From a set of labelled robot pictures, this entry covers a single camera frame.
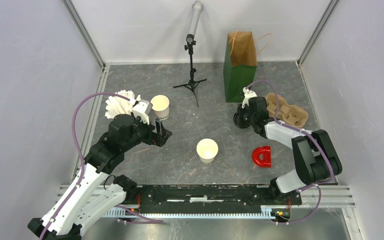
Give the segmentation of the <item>white paper coffee cup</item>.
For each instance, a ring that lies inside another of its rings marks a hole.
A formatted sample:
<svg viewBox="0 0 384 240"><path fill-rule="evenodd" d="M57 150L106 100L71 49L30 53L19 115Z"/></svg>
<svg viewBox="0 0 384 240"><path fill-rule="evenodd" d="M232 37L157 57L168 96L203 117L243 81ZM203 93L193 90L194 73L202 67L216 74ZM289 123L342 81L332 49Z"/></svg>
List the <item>white paper coffee cup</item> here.
<svg viewBox="0 0 384 240"><path fill-rule="evenodd" d="M196 145L196 152L204 164L210 164L218 154L218 144L210 138L204 138Z"/></svg>

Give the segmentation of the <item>black plastic cup lid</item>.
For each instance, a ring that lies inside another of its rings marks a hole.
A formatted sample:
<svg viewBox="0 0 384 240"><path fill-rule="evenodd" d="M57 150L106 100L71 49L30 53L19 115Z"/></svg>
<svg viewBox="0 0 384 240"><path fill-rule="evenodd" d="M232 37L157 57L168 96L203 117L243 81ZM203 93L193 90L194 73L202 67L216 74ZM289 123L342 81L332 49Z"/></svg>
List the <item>black plastic cup lid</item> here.
<svg viewBox="0 0 384 240"><path fill-rule="evenodd" d="M245 120L245 114L241 112L236 112L234 114L233 122L239 129L246 129L250 126L250 124Z"/></svg>

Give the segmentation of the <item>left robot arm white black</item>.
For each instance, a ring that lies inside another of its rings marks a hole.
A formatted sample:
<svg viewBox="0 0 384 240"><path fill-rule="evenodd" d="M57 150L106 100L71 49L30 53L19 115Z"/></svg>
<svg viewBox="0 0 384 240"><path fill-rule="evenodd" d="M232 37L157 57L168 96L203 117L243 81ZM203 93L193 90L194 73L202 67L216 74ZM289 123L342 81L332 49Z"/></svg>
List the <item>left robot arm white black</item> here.
<svg viewBox="0 0 384 240"><path fill-rule="evenodd" d="M111 208L136 200L137 184L120 175L104 193L88 202L95 189L125 159L125 153L141 143L162 147L171 136L172 132L164 128L160 119L147 124L139 117L117 115L109 123L108 131L90 147L76 180L48 213L30 220L28 229L41 240L80 240Z"/></svg>

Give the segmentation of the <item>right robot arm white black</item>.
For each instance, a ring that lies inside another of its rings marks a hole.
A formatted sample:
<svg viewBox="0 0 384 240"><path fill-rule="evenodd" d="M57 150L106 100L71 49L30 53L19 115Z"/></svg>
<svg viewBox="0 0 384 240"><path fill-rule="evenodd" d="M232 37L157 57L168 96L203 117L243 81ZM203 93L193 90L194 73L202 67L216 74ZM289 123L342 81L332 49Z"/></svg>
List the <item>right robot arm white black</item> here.
<svg viewBox="0 0 384 240"><path fill-rule="evenodd" d="M273 203L282 204L292 191L329 183L342 173L342 163L325 130L293 129L270 117L265 106L264 97L249 98L237 106L233 122L240 129L252 127L257 135L281 143L293 152L294 169L270 181L268 196Z"/></svg>

